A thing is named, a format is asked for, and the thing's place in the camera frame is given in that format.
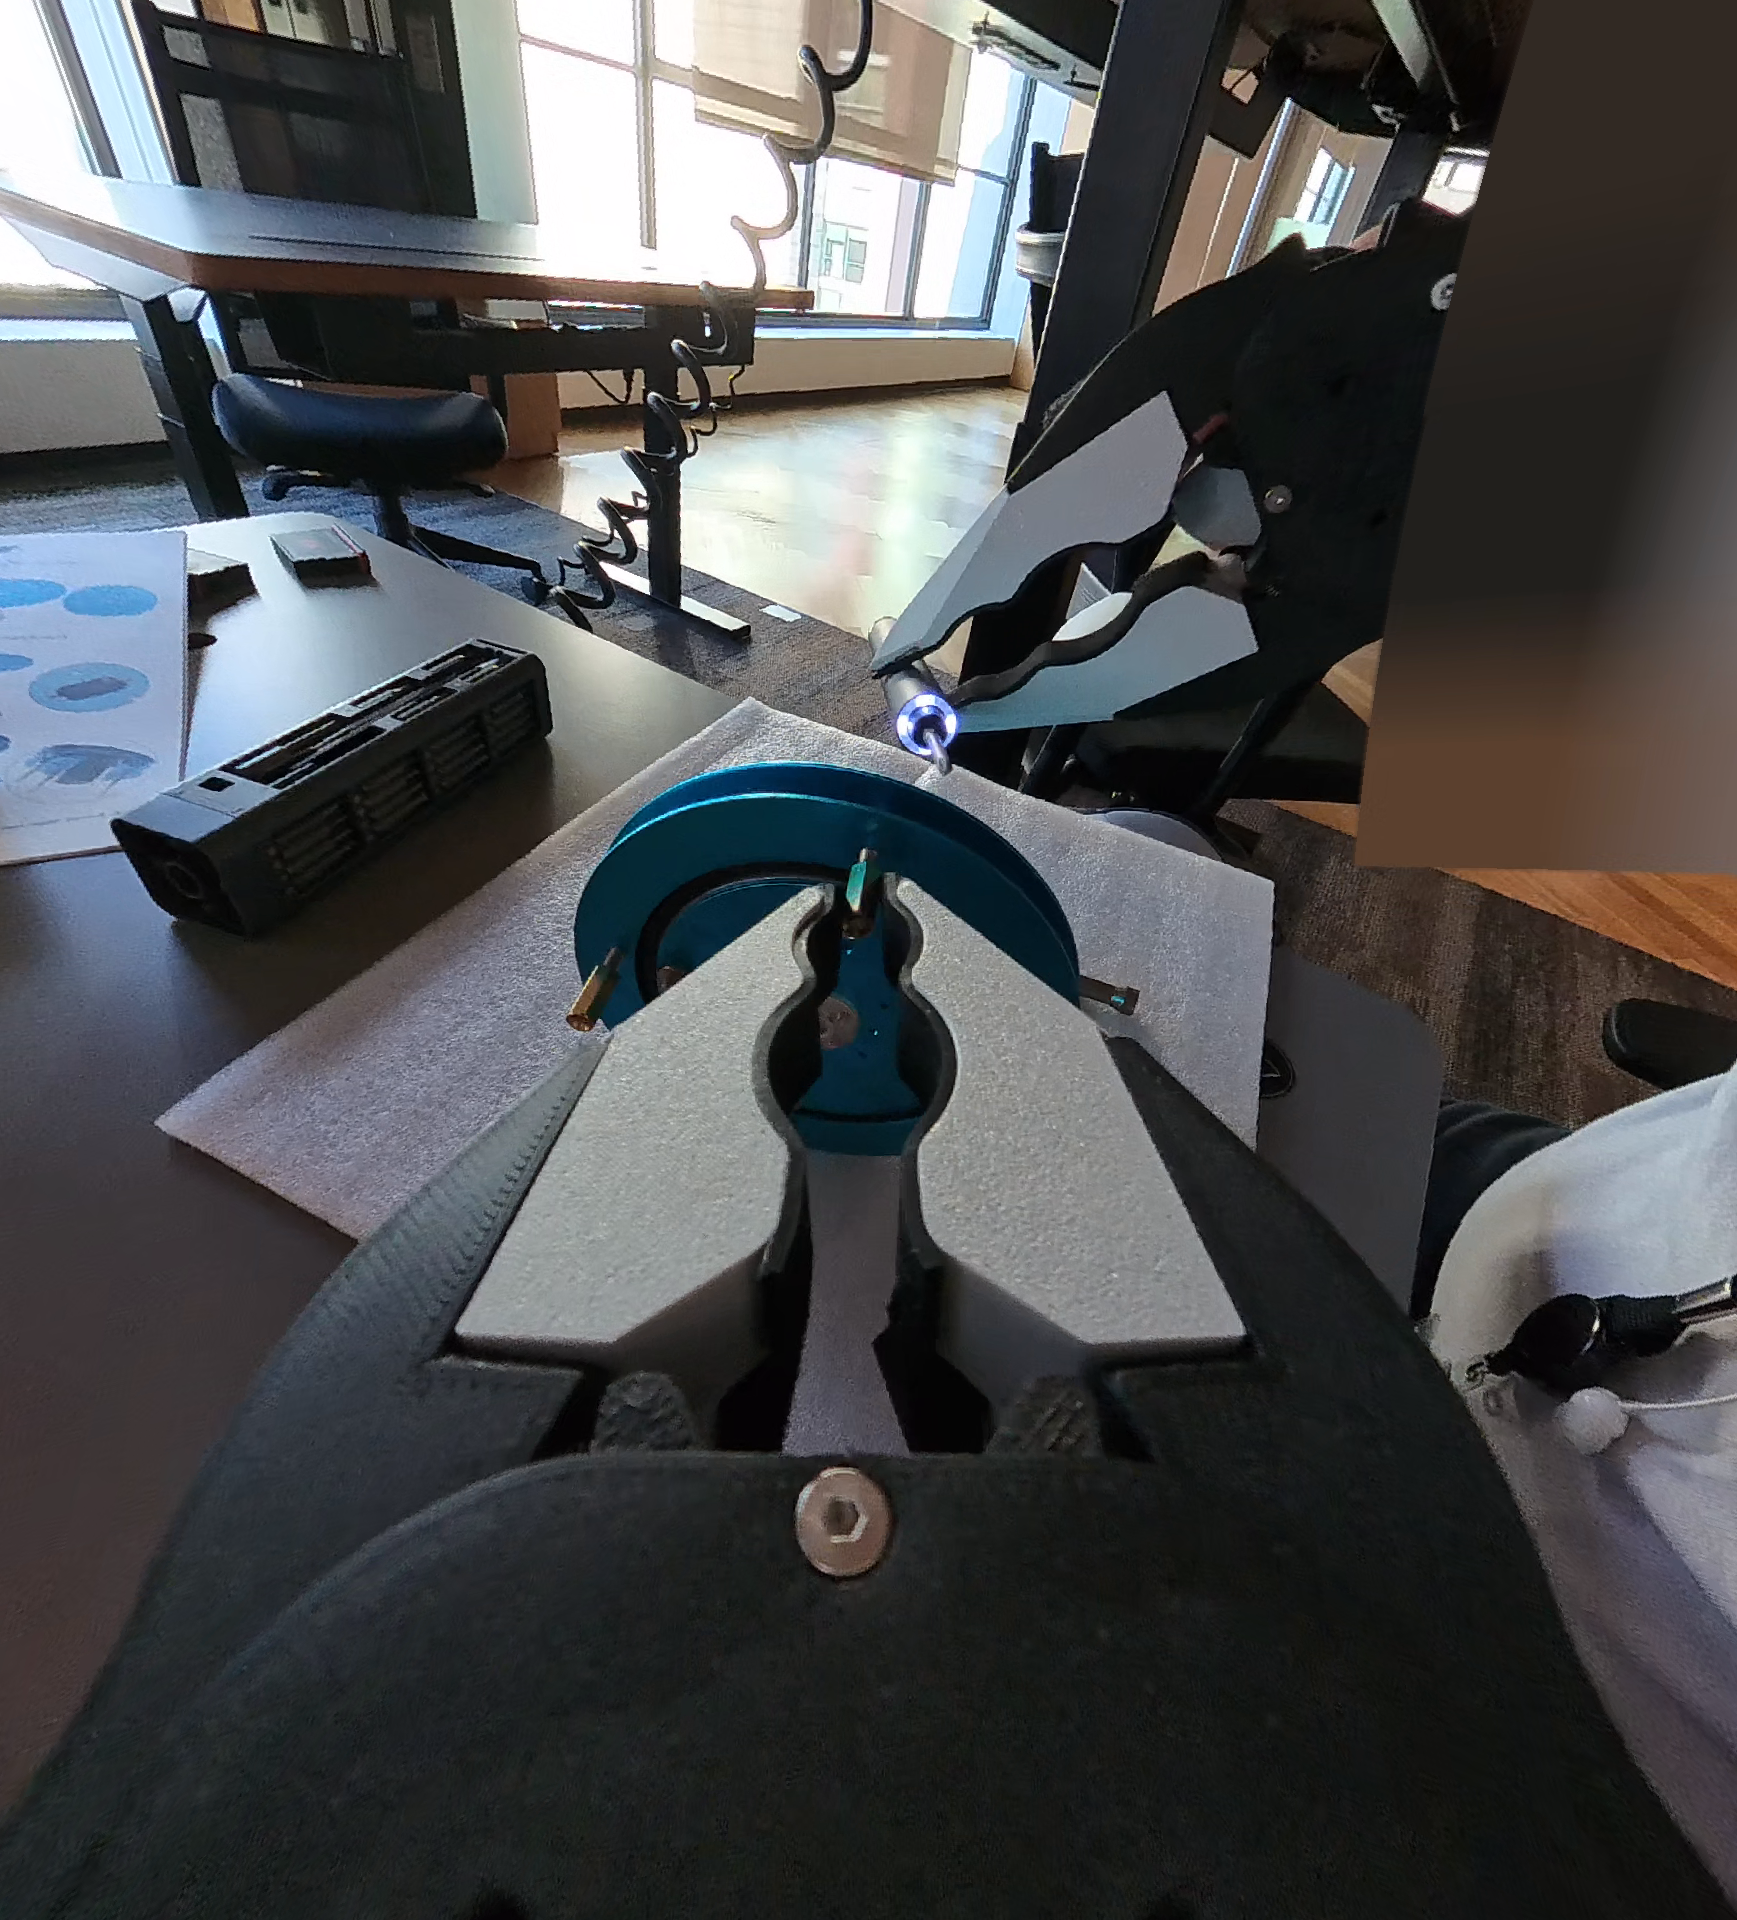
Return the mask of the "black precision screwdriver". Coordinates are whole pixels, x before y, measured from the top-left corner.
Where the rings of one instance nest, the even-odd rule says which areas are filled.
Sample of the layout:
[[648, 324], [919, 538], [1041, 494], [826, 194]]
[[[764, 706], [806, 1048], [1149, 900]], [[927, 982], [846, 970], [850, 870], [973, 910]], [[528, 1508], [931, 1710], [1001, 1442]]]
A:
[[885, 672], [873, 672], [881, 690], [897, 742], [911, 756], [933, 768], [929, 780], [945, 778], [953, 766], [951, 750], [959, 732], [959, 712], [951, 694], [939, 684], [933, 664], [941, 650], [957, 644], [961, 630], [951, 628], [929, 652]]

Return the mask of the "printed instruction sheet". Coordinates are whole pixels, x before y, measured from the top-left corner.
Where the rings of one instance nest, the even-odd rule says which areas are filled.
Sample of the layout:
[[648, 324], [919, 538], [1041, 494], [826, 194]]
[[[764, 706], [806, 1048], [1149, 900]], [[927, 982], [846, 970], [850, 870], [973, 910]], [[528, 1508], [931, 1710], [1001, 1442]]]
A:
[[182, 778], [182, 530], [0, 534], [0, 866], [112, 852]]

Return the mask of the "large window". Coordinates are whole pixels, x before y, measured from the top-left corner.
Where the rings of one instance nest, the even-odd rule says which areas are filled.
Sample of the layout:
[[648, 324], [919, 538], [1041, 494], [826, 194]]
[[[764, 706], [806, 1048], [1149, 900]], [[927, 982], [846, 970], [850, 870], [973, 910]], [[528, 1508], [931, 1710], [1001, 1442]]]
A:
[[[736, 222], [784, 210], [768, 138], [810, 140], [798, 52], [840, 68], [854, 4], [0, 4], [0, 176], [78, 170], [534, 224], [568, 272], [746, 284]], [[1039, 146], [1077, 108], [993, 12], [877, 4], [832, 148], [760, 238], [786, 324], [1011, 330]]]

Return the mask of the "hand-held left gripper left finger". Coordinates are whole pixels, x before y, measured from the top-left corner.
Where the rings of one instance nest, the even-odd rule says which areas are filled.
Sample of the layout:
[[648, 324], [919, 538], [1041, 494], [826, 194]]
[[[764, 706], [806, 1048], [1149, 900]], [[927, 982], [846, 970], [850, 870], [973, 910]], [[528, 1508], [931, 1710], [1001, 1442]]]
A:
[[780, 1446], [834, 894], [808, 884], [612, 1030], [454, 1324], [466, 1354], [660, 1372], [708, 1440]]

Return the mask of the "blue metal wheel assembly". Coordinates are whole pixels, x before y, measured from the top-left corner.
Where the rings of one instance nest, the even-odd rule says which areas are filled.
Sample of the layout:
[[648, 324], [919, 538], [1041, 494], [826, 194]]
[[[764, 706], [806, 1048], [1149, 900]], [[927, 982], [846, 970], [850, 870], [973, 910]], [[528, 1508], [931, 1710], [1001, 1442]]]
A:
[[1135, 1012], [1139, 992], [1079, 970], [1071, 922], [1025, 856], [929, 788], [812, 762], [720, 768], [670, 786], [616, 834], [574, 918], [584, 986], [570, 1028], [618, 1024], [808, 886], [834, 888], [818, 956], [822, 1066], [788, 1116], [820, 1152], [895, 1156], [925, 1108], [919, 1014], [897, 988], [903, 934], [881, 910], [905, 878], [1071, 1002]]

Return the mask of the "dark grey desk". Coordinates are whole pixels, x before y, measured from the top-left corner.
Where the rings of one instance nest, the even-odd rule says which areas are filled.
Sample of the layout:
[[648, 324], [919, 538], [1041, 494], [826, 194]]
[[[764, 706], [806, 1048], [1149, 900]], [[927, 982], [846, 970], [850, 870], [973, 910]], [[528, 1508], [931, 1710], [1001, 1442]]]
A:
[[[554, 806], [694, 688], [536, 618]], [[1083, 1002], [1241, 1356], [1043, 1380], [917, 1452], [895, 1178], [814, 1154], [784, 1440], [658, 1372], [442, 1344], [568, 1068], [368, 1240], [170, 1136], [470, 900], [460, 796], [278, 940], [116, 852], [0, 878], [0, 1916], [1457, 1916], [1489, 1890], [1463, 1524], [1499, 1492], [1355, 1246], [1255, 1148], [1271, 888], [1105, 830]]]

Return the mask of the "black screwdriver bit case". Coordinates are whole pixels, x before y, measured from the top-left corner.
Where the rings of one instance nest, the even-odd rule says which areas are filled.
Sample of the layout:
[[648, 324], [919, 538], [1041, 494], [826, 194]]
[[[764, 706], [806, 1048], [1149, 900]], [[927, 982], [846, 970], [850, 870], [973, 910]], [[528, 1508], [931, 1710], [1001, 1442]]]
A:
[[550, 732], [544, 664], [470, 638], [112, 820], [160, 908], [258, 938]]

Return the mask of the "black standing desk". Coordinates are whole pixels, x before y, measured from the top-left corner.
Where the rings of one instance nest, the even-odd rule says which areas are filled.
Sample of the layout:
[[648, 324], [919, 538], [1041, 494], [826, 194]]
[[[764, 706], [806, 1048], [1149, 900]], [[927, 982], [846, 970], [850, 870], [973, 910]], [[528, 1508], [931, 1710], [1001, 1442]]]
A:
[[[1293, 104], [1337, 132], [1391, 134], [1361, 238], [1345, 248], [1299, 238], [1275, 246], [1371, 248], [1393, 208], [1425, 202], [1403, 198], [1403, 184], [1423, 188], [1447, 148], [1491, 144], [1529, 12], [1529, 4], [1121, 4], [1041, 344], [1033, 424], [1043, 432], [1113, 348], [1171, 306], [1159, 302], [1163, 266], [1219, 118], [1241, 118], [1257, 138]], [[1175, 518], [1123, 544], [1081, 546], [1037, 570], [1005, 606], [969, 616], [963, 680], [1017, 666], [1075, 612], [1175, 560], [1211, 560], [1211, 588], [1243, 602], [1249, 564], [1263, 554], [1263, 514], [1247, 476], [1205, 454], [1221, 426], [1217, 416], [1189, 438]], [[1263, 698], [1177, 698], [1177, 686], [1109, 722], [1253, 708], [1307, 684]], [[1001, 758], [1003, 732], [969, 736], [965, 758]]]

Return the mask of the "wooden background desk black legs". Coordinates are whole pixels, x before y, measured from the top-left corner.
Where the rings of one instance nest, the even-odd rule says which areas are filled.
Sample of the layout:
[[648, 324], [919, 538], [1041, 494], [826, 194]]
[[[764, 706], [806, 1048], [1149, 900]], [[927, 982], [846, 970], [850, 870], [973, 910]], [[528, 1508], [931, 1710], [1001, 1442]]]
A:
[[708, 428], [706, 372], [754, 358], [754, 322], [800, 314], [800, 288], [712, 286], [664, 276], [554, 272], [540, 226], [302, 202], [80, 174], [18, 184], [0, 174], [0, 218], [54, 268], [112, 290], [130, 320], [160, 426], [198, 516], [248, 514], [210, 414], [214, 366], [202, 300], [304, 300], [304, 354], [282, 372], [338, 386], [464, 390], [506, 376], [640, 372], [676, 396], [684, 374]]

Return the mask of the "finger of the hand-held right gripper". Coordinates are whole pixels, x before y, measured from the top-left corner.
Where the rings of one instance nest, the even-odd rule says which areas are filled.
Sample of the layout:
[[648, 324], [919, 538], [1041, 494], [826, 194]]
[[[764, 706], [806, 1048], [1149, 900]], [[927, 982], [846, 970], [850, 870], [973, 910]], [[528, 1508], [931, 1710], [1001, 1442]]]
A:
[[1173, 398], [1155, 394], [1037, 478], [999, 492], [897, 618], [895, 658], [933, 654], [969, 616], [1009, 604], [1045, 564], [1121, 546], [1175, 518], [1187, 460]]
[[961, 734], [1107, 722], [1257, 650], [1245, 604], [1211, 588], [1209, 558], [1177, 558], [1075, 612], [993, 674], [955, 692]]

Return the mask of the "white foam mat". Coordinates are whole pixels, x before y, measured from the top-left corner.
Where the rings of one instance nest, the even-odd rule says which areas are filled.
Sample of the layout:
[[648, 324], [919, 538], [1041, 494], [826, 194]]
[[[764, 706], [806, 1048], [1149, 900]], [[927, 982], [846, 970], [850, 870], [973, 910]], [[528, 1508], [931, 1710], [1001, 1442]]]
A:
[[[568, 1024], [586, 980], [574, 958], [574, 918], [592, 870], [630, 818], [674, 784], [758, 762], [846, 766], [931, 790], [1021, 852], [1069, 922], [1073, 910], [1111, 900], [1113, 846], [1103, 828], [973, 776], [901, 776], [891, 748], [746, 700], [222, 1068], [176, 1102], [160, 1126], [340, 1232], [378, 1236], [470, 1142], [568, 1068], [576, 1070], [568, 1080], [574, 1106], [612, 1030], [632, 1018], [590, 1030]], [[564, 1122], [550, 1124], [544, 1158]], [[808, 1174], [820, 1150], [804, 1150]], [[895, 1250], [869, 1258], [873, 1276], [895, 1288], [903, 1148], [895, 1156], [832, 1156], [869, 1160], [895, 1178]], [[520, 1198], [496, 1206], [494, 1250], [468, 1258], [464, 1300], [442, 1310], [440, 1338], [450, 1352], [510, 1362], [466, 1354], [454, 1324], [534, 1176], [522, 1172]], [[592, 1374], [572, 1364], [518, 1362]]]

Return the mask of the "person's white shirt torso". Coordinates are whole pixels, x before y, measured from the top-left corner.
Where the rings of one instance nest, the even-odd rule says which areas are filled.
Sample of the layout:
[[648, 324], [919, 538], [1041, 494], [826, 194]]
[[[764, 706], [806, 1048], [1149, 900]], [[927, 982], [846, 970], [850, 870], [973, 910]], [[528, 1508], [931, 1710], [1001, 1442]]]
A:
[[[1455, 1374], [1565, 1294], [1649, 1298], [1737, 1276], [1737, 1062], [1561, 1128], [1439, 1116], [1417, 1272]], [[1737, 1908], [1737, 1316], [1563, 1418], [1539, 1386], [1471, 1400], [1629, 1750]]]

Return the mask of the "dark blue office chair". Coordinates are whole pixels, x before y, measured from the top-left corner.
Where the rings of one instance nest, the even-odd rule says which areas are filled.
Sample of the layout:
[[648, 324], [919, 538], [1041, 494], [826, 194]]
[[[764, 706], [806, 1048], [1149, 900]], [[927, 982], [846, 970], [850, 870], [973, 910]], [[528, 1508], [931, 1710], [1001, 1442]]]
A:
[[262, 480], [268, 498], [278, 500], [294, 486], [358, 486], [374, 500], [384, 540], [442, 564], [522, 572], [528, 596], [536, 606], [546, 604], [540, 564], [422, 530], [404, 512], [406, 494], [458, 488], [504, 460], [504, 422], [486, 398], [472, 392], [352, 396], [232, 372], [212, 386], [210, 412], [232, 450], [268, 470]]

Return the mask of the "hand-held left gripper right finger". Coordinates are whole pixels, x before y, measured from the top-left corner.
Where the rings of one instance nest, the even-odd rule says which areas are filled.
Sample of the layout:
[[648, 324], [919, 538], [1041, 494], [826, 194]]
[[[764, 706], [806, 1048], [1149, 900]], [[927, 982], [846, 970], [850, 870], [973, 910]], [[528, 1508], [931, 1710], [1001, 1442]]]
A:
[[921, 1102], [881, 1372], [917, 1452], [1043, 1380], [1237, 1358], [1245, 1324], [1095, 1020], [907, 876], [883, 890]]

